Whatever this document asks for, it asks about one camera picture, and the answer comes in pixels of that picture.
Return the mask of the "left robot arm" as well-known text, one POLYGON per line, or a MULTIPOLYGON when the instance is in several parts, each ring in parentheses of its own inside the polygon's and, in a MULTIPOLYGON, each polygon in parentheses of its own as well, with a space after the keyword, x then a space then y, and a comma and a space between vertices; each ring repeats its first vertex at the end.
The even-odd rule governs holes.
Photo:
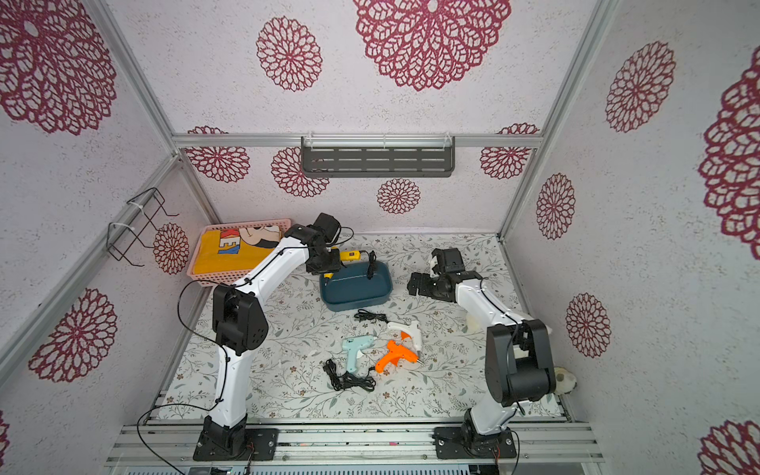
POLYGON ((228 461, 254 457, 247 436, 247 392, 253 352, 263 345, 269 324, 263 305, 299 267, 321 275, 340 270, 340 222, 322 213, 311 225, 295 224, 277 246, 244 277, 213 292, 215 344, 219 377, 213 407, 208 410, 193 454, 195 461, 228 461))

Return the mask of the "orange glue gun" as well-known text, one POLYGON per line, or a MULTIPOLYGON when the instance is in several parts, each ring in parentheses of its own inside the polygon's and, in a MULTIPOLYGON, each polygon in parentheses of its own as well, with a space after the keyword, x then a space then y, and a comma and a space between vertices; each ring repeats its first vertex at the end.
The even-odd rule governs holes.
POLYGON ((388 364, 397 366, 400 360, 411 363, 419 361, 419 356, 413 350, 406 348, 403 344, 397 344, 393 340, 389 340, 387 349, 388 352, 375 364, 374 370, 377 373, 383 373, 388 364))

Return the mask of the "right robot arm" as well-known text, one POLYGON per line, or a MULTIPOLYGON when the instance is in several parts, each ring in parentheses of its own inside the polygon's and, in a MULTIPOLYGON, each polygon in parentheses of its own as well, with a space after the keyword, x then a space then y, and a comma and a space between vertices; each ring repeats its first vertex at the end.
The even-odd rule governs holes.
POLYGON ((485 332, 488 394, 465 411, 458 429, 433 430, 437 458, 519 460, 521 441, 510 421, 524 411, 522 402, 540 401, 556 388, 549 328, 502 303, 481 274, 465 268, 458 249, 434 249, 431 272, 413 273, 407 289, 457 304, 485 332))

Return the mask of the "dark teal storage box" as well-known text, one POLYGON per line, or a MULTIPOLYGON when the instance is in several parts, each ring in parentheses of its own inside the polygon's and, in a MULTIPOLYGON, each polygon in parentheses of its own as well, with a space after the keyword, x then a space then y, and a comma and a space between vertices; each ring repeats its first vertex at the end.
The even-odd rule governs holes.
POLYGON ((374 262, 372 278, 368 277, 369 262, 346 265, 330 278, 320 277, 321 299, 332 312, 358 310, 386 303, 393 290, 389 267, 374 262))

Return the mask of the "yellow glue gun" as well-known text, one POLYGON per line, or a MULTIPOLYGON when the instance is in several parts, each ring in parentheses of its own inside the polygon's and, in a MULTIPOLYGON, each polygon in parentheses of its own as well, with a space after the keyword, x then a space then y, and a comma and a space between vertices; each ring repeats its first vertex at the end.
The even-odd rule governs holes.
POLYGON ((340 253, 340 261, 342 262, 342 264, 345 264, 346 262, 360 261, 362 257, 367 257, 368 259, 369 264, 368 264, 367 278, 371 279, 376 269, 375 251, 361 251, 360 249, 357 249, 356 251, 342 251, 340 253))

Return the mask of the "white glue gun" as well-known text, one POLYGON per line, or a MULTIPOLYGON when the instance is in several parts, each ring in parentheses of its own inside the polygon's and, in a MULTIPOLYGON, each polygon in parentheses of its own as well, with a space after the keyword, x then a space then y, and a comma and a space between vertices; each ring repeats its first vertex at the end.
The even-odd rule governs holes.
POLYGON ((391 321, 389 317, 384 313, 370 312, 365 309, 359 309, 353 316, 360 322, 380 322, 384 323, 389 330, 398 332, 403 340, 412 341, 413 348, 417 354, 420 354, 423 350, 423 335, 420 328, 420 323, 417 320, 413 320, 409 324, 402 322, 391 321))

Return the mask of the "mint green glue gun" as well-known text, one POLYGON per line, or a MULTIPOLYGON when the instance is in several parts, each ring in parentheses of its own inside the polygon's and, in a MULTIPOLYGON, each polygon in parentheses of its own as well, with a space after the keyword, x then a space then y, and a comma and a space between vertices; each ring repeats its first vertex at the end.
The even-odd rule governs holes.
POLYGON ((355 336, 346 338, 342 341, 342 350, 346 353, 346 371, 343 374, 338 373, 338 366, 332 358, 323 363, 323 370, 330 378, 332 389, 334 391, 344 391, 352 388, 360 388, 366 392, 373 392, 376 388, 376 381, 370 375, 371 370, 364 376, 357 373, 357 361, 359 355, 370 348, 376 340, 375 336, 355 336))

